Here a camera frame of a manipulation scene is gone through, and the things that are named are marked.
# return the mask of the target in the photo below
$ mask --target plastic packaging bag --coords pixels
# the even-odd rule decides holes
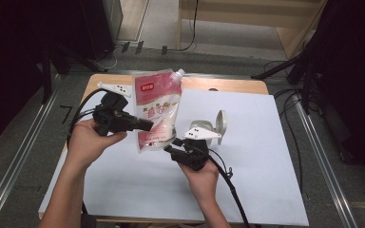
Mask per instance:
[[[135,116],[152,121],[148,131],[138,131],[139,151],[161,150],[176,138],[175,122],[183,93],[182,69],[172,69],[134,78]]]

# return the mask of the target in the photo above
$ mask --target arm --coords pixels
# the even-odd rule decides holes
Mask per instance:
[[[230,227],[216,202],[216,183],[218,182],[218,168],[211,161],[200,171],[193,171],[187,166],[179,164],[188,178],[189,187],[197,199],[207,225],[211,228]]]
[[[85,174],[103,151],[126,137],[125,132],[99,136],[93,120],[78,122],[70,138],[67,158],[55,184],[47,210],[39,224],[43,227],[80,227]]]

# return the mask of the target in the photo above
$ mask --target person's left hand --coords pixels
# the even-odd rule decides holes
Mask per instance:
[[[126,132],[118,132],[110,136],[100,136],[94,128],[93,119],[78,122],[70,137],[66,162],[73,167],[87,169],[96,161],[104,150],[126,137]]]

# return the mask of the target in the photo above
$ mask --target hand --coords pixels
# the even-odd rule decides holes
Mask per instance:
[[[104,150],[126,137],[126,132],[118,132],[110,136],[100,136],[94,128],[93,119],[78,122],[70,137],[66,162],[73,167],[87,169],[96,161]]]
[[[200,206],[203,203],[216,201],[216,183],[219,171],[214,163],[208,160],[199,171],[194,171],[183,164],[179,164],[179,166],[188,178],[189,187]]]

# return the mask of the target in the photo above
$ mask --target red logo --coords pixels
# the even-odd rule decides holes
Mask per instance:
[[[154,86],[154,84],[141,85],[141,91],[152,90]]]

